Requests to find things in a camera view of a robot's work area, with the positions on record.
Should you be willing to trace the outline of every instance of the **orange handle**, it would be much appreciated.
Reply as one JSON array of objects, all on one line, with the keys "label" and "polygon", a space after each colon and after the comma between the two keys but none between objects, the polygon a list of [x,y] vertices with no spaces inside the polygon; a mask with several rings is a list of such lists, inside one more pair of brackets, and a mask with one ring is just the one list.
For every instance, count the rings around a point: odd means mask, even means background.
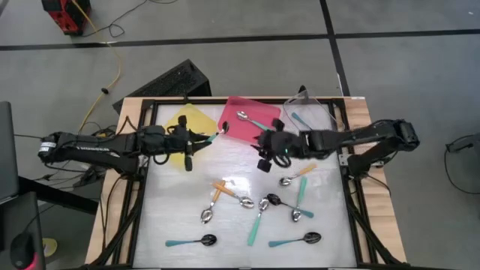
[{"label": "orange handle", "polygon": [[[225,183],[226,183],[225,180],[220,181],[220,186],[225,187]],[[220,196],[220,192],[221,191],[219,189],[215,191],[215,195],[213,196],[214,203],[218,200],[218,197]]]},{"label": "orange handle", "polygon": [[317,165],[315,163],[312,163],[312,164],[308,165],[307,167],[305,167],[305,169],[298,172],[298,175],[299,176],[304,175],[305,173],[308,173],[315,168],[317,168]]},{"label": "orange handle", "polygon": [[231,191],[230,189],[226,188],[226,187],[222,187],[221,185],[219,185],[218,183],[212,183],[211,184],[212,186],[216,187],[218,190],[226,193],[226,194],[229,194],[231,197],[234,197],[235,194],[233,193],[233,191]]}]

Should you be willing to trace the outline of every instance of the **teal handle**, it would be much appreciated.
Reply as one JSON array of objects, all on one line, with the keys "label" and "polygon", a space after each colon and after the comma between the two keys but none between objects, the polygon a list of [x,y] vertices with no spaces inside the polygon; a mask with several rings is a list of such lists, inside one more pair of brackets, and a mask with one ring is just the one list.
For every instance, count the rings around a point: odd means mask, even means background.
[{"label": "teal handle", "polygon": [[299,210],[303,215],[306,215],[307,217],[309,218],[314,218],[314,213],[310,212],[310,211],[307,211],[307,210],[301,210],[301,209],[297,209]]},{"label": "teal handle", "polygon": [[175,241],[175,240],[166,240],[165,245],[167,247],[172,247],[174,245],[188,244],[193,243],[194,241]]},{"label": "teal handle", "polygon": [[279,245],[288,244],[288,243],[295,242],[295,241],[297,241],[297,240],[270,241],[268,243],[268,246],[270,248],[274,248],[274,247],[277,247]]},{"label": "teal handle", "polygon": [[300,116],[299,116],[298,114],[292,112],[292,117],[293,117],[296,121],[302,123],[305,127],[312,129],[307,123],[305,123],[305,122],[300,118]]},{"label": "teal handle", "polygon": [[264,131],[270,131],[270,130],[271,130],[270,127],[267,127],[267,126],[265,126],[265,125],[263,125],[263,124],[260,124],[259,122],[255,121],[255,120],[251,120],[251,121],[252,121],[252,123],[254,123],[257,127],[263,129]]},{"label": "teal handle", "polygon": [[218,136],[218,133],[215,133],[211,135],[206,141],[211,143],[217,136]]},{"label": "teal handle", "polygon": [[249,247],[254,245],[255,238],[257,237],[257,231],[258,231],[258,226],[260,225],[260,218],[262,215],[258,215],[255,220],[255,224],[253,225],[252,231],[250,232],[250,236],[248,236],[248,242],[247,245]]},{"label": "teal handle", "polygon": [[298,192],[297,206],[300,206],[300,203],[302,203],[303,197],[305,196],[305,188],[307,188],[307,176],[302,176],[300,182],[300,191]]}]

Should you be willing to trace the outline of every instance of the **yellow object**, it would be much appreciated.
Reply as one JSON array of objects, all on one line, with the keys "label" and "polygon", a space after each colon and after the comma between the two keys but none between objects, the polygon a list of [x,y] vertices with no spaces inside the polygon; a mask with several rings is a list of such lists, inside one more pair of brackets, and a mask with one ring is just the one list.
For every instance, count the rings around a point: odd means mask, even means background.
[{"label": "yellow object", "polygon": [[226,194],[229,194],[231,197],[235,197],[235,193],[233,191],[231,191],[230,189],[226,188],[226,187],[222,187],[220,184],[218,183],[213,183],[211,184],[212,186],[214,186],[215,188],[219,189],[220,191],[226,193]]},{"label": "yellow object", "polygon": [[308,173],[315,168],[317,168],[317,165],[315,163],[312,163],[312,164],[308,165],[307,167],[305,167],[305,169],[298,172],[298,175],[299,176],[304,175],[305,173]]},{"label": "yellow object", "polygon": [[[225,180],[220,181],[220,186],[225,187],[225,183],[226,183]],[[219,189],[217,189],[215,191],[215,195],[213,196],[213,202],[214,203],[217,202],[218,197],[220,196],[220,193],[221,193],[221,191]]]},{"label": "yellow object", "polygon": [[42,238],[43,242],[43,255],[48,258],[52,256],[56,251],[59,244],[54,238]]},{"label": "yellow object", "polygon": [[[217,123],[209,118],[205,113],[197,109],[192,104],[186,104],[183,106],[165,125],[165,128],[169,126],[179,124],[179,116],[187,116],[187,129],[191,129],[196,134],[203,133],[210,136],[217,132]],[[202,158],[203,150],[198,151],[193,155],[193,159]],[[179,169],[185,169],[185,155],[184,154],[171,154],[169,163],[171,162]]]},{"label": "yellow object", "polygon": [[[91,20],[91,19],[89,18],[89,16],[87,15],[87,13],[85,13],[85,11],[83,11],[83,9],[77,4],[77,1],[73,0],[72,3],[76,6],[76,8],[78,9],[78,11],[80,11],[80,13],[85,17],[85,19],[88,21],[88,23],[89,23],[90,26],[93,28],[93,30],[95,31],[95,33],[97,33],[98,41],[99,41],[101,44],[106,44],[110,49],[112,49],[113,54],[115,54],[115,56],[117,57],[117,60],[118,60],[117,75],[115,76],[115,79],[113,79],[113,81],[112,81],[109,85],[107,85],[107,86],[105,87],[105,89],[110,90],[111,87],[115,86],[115,84],[117,83],[117,81],[120,79],[120,75],[122,74],[122,57],[120,57],[120,55],[117,53],[117,51],[115,50],[115,48],[113,48],[112,45],[110,45],[110,43],[102,40],[102,36],[101,36],[100,32],[97,30],[97,27],[95,27],[95,25],[93,24],[92,20]],[[89,116],[92,114],[93,109],[97,106],[98,102],[100,101],[100,99],[101,99],[104,95],[105,95],[105,94],[102,92],[102,93],[97,97],[97,100],[91,105],[91,107],[90,107],[90,109],[88,110],[87,114],[86,114],[85,117],[83,118],[82,124],[80,125],[80,128],[79,128],[79,132],[82,130],[83,125],[85,125],[85,123],[86,123],[87,120],[89,119]]]}]

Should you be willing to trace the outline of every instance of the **pink cutting board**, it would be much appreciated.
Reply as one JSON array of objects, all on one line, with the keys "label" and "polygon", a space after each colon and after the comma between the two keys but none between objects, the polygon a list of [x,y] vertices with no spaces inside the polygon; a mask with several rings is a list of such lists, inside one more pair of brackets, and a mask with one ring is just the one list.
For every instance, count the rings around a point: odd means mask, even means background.
[{"label": "pink cutting board", "polygon": [[250,121],[242,121],[237,118],[237,111],[246,112],[249,119],[255,120],[272,130],[273,119],[279,119],[281,110],[276,106],[248,100],[242,97],[229,97],[223,109],[220,121],[217,123],[218,129],[222,129],[222,124],[227,121],[229,130],[227,136],[243,140],[248,143],[257,144],[254,137],[262,133],[262,129]]}]

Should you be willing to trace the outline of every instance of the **gray floor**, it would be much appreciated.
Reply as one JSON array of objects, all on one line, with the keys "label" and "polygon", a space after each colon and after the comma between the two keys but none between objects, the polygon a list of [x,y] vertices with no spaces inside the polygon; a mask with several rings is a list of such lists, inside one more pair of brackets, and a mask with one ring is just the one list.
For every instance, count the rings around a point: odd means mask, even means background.
[{"label": "gray floor", "polygon": [[[137,2],[95,1],[91,17],[104,26]],[[0,45],[96,41],[65,37],[39,3],[7,3],[0,15]],[[336,0],[328,6],[337,33],[474,29],[480,23],[477,1]],[[120,24],[126,34],[109,40],[326,33],[316,0],[149,2]],[[445,143],[480,131],[480,36],[347,39],[338,46],[351,95],[367,98],[373,119],[411,121],[421,139],[417,150],[400,153],[385,168],[408,261],[480,268],[480,199],[455,190],[443,169]],[[110,104],[185,59],[210,79],[214,95],[293,95],[301,84],[318,95],[340,95],[327,40],[137,46],[118,52],[124,59],[122,78],[91,117],[102,126],[116,124]],[[116,70],[108,49],[1,51],[0,63],[0,100],[13,105],[15,131],[39,136],[76,131]],[[49,171],[36,157],[38,142],[17,139],[16,149],[22,176]],[[466,151],[448,161],[454,180],[478,191],[476,158]],[[92,185],[76,192],[97,197],[99,190]],[[92,217],[59,207],[43,215],[44,236],[60,244],[49,269],[82,263],[92,223]]]}]

